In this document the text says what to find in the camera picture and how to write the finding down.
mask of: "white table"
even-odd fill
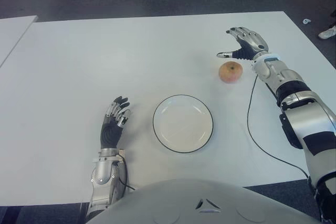
[[[37,16],[0,19],[0,67]]]
[[[131,102],[119,147],[126,150],[134,187],[172,178],[239,186],[303,179],[248,136],[251,62],[237,60],[244,72],[236,84],[217,75],[227,60],[216,54],[238,49],[225,34],[234,26],[259,32],[270,51],[336,111],[336,71],[283,12],[34,23],[0,70],[0,205],[89,201],[103,114],[119,95]],[[156,106],[174,94],[192,95],[212,113],[213,135],[197,152],[171,152],[153,132]],[[276,101],[260,81],[250,113],[256,141],[307,170],[303,151],[288,143]]]

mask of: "apple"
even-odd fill
[[[222,81],[231,83],[237,81],[243,73],[243,67],[234,61],[224,63],[219,68],[219,77]]]

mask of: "black cable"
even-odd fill
[[[251,134],[251,131],[250,131],[250,127],[249,127],[249,123],[248,123],[248,118],[249,118],[249,112],[250,112],[250,107],[251,107],[252,95],[253,95],[254,87],[256,86],[257,79],[258,79],[258,75],[256,76],[256,79],[254,80],[254,83],[253,83],[252,92],[251,92],[251,97],[250,97],[250,103],[249,103],[249,105],[248,105],[248,110],[247,110],[247,120],[246,120],[246,123],[247,123],[247,130],[248,130],[248,133],[249,133],[250,137],[252,138],[253,142],[259,147],[259,149],[261,149],[264,153],[266,153],[267,155],[271,156],[272,158],[275,158],[275,159],[278,160],[278,161],[281,161],[281,162],[283,162],[283,163],[285,163],[285,164],[287,164],[287,165],[290,165],[290,166],[293,166],[293,167],[299,169],[299,170],[302,171],[302,172],[304,173],[304,175],[308,178],[307,173],[306,173],[302,168],[300,168],[299,166],[293,165],[293,164],[291,164],[291,163],[288,163],[288,162],[286,162],[286,161],[284,161],[284,160],[282,160],[282,159],[279,159],[279,158],[274,157],[273,155],[269,154],[269,153],[266,152],[263,148],[261,148],[261,147],[259,146],[259,144],[257,144],[257,142],[256,142],[256,141],[254,140],[254,138],[252,137],[252,134]]]
[[[119,178],[119,181],[120,181],[120,183],[122,183],[125,187],[128,187],[128,188],[132,189],[133,191],[135,191],[135,189],[134,189],[133,187],[131,187],[131,186],[129,186],[129,185],[126,185],[126,184],[121,180],[121,178]]]
[[[119,157],[122,158],[122,161],[124,162],[124,166],[125,166],[125,182],[122,183],[124,185],[124,189],[122,191],[122,195],[121,197],[123,198],[124,195],[125,195],[125,191],[126,191],[126,188],[127,188],[127,183],[128,183],[128,170],[127,170],[127,164],[126,164],[126,160],[123,156],[119,155]]]

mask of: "shoe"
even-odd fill
[[[336,35],[336,26],[329,28],[326,31],[323,31],[319,34],[320,39],[329,39],[332,36]]]

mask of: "plate rim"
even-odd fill
[[[211,123],[212,123],[211,126],[212,126],[212,127],[211,127],[211,133],[210,133],[210,136],[209,136],[208,140],[207,140],[207,141],[206,141],[200,148],[197,148],[197,149],[195,149],[195,150],[193,150],[193,151],[190,151],[190,152],[179,152],[179,151],[175,151],[175,150],[170,149],[169,147],[165,146],[165,145],[160,141],[158,135],[156,134],[155,127],[154,127],[154,117],[155,117],[155,113],[156,113],[158,107],[159,107],[165,100],[167,100],[167,99],[169,99],[169,98],[171,98],[171,97],[178,97],[178,96],[186,96],[186,97],[191,97],[191,98],[196,99],[197,101],[199,101],[200,103],[202,103],[202,104],[206,107],[206,109],[209,111],[210,118],[211,118]],[[154,131],[154,134],[155,134],[157,140],[159,140],[159,142],[160,142],[165,148],[167,148],[168,150],[170,150],[170,151],[172,151],[172,152],[176,152],[176,153],[192,153],[192,152],[196,152],[196,151],[198,151],[199,149],[201,149],[203,146],[205,146],[205,145],[209,142],[209,140],[210,140],[210,138],[211,138],[211,136],[212,136],[212,133],[213,133],[213,131],[214,131],[214,119],[213,119],[213,117],[212,117],[212,114],[211,114],[211,111],[209,110],[209,108],[208,108],[208,107],[205,105],[205,103],[202,102],[200,99],[198,99],[198,98],[196,98],[196,97],[193,97],[192,95],[188,95],[188,94],[175,94],[175,95],[171,95],[170,97],[165,98],[164,100],[162,100],[162,101],[156,106],[155,111],[154,111],[154,113],[153,113],[152,126],[153,126],[153,131]]]

